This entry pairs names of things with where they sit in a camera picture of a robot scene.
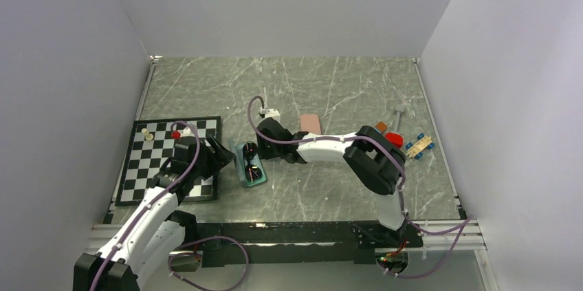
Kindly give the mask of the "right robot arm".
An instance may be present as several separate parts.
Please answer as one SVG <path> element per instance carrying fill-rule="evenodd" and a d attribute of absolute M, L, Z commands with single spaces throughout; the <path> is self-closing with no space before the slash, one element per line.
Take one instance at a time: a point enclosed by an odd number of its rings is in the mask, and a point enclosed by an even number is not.
<path fill-rule="evenodd" d="M 280 158 L 290 164 L 337 162 L 346 164 L 375 194 L 379 237 L 397 246 L 406 237 L 406 209 L 402 193 L 406 156 L 370 126 L 345 135 L 291 133 L 277 120 L 266 118 L 254 128 L 262 160 Z"/>

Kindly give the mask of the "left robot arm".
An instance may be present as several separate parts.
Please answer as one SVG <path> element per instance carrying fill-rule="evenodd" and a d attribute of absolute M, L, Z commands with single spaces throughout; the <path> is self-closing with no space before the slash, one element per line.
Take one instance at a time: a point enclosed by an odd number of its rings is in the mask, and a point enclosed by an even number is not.
<path fill-rule="evenodd" d="M 176 139 L 128 221 L 94 254 L 78 258 L 73 290 L 139 290 L 171 251 L 192 248 L 196 217 L 177 207 L 196 181 L 214 177 L 235 157 L 213 136 Z"/>

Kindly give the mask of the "grey blue glasses case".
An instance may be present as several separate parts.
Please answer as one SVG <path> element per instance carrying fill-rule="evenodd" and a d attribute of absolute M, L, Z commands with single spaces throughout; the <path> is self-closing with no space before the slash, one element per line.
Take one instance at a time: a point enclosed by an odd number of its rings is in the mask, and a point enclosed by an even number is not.
<path fill-rule="evenodd" d="M 235 141 L 232 138 L 230 138 L 228 140 L 228 144 L 229 144 L 229 147 L 230 147 L 231 152 L 233 152 L 236 155 L 236 157 L 234 159 L 234 164 L 235 164 L 235 167 L 236 167 L 236 171 L 238 173 L 238 176 L 239 176 L 239 181 L 241 183 L 241 186 L 243 188 L 251 188 L 251 187 L 258 186 L 260 184 L 266 183 L 267 176 L 266 176 L 266 174 L 264 172 L 264 168 L 263 168 L 263 165 L 261 164 L 261 160 L 259 159 L 259 148 L 258 148 L 256 157 L 253 159 L 253 163 L 255 165 L 257 165 L 262 170 L 263 177 L 261 179 L 255 181 L 255 182 L 249 182 L 247 180 L 247 178 L 245 177 L 245 164 L 246 164 L 246 161 L 244 160 L 243 154 L 242 154 L 242 148 L 243 148 L 243 145 L 245 143 L 246 142 L 243 142 L 243 143 L 240 143 L 240 144 L 235 144 Z"/>

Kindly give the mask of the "pink glasses case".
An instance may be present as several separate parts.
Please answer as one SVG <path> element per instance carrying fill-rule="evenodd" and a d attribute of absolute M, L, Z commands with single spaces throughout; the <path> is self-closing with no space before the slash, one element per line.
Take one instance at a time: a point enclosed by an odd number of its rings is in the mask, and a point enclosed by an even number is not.
<path fill-rule="evenodd" d="M 301 114 L 299 117 L 300 130 L 316 135 L 322 134 L 320 119 L 316 114 Z"/>

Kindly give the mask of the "black sunglasses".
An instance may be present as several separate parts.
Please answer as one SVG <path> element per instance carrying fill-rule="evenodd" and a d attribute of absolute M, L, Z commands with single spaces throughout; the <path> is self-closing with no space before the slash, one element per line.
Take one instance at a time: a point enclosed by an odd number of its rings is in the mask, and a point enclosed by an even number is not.
<path fill-rule="evenodd" d="M 253 159 L 256 157 L 258 146 L 254 142 L 246 142 L 242 148 L 243 158 L 246 161 L 245 164 L 245 177 L 249 182 L 255 182 L 263 177 L 262 170 L 253 163 Z"/>

